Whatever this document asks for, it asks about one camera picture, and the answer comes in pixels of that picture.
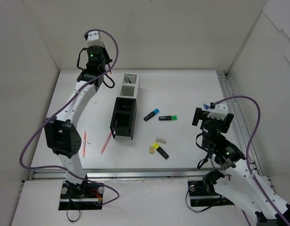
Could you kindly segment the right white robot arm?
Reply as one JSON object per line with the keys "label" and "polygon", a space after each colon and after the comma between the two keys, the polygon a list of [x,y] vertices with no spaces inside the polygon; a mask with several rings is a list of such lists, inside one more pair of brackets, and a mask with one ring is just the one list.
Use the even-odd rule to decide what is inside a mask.
{"label": "right white robot arm", "polygon": [[201,122],[199,148],[207,153],[207,159],[213,159],[221,167],[203,177],[203,190],[227,198],[258,226],[290,225],[290,204],[247,165],[243,152],[225,138],[233,117],[223,104],[210,111],[195,110],[192,125]]}

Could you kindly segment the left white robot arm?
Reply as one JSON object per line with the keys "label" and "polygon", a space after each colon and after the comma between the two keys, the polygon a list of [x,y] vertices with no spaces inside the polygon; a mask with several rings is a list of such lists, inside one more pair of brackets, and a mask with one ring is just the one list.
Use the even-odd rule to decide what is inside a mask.
{"label": "left white robot arm", "polygon": [[71,198],[87,195],[89,186],[87,174],[82,168],[79,150],[83,145],[76,127],[89,100],[104,83],[102,74],[111,63],[104,46],[93,45],[85,49],[88,55],[86,68],[77,79],[75,88],[68,101],[70,104],[48,121],[44,127],[46,142],[56,154],[64,168],[67,168],[65,187]]}

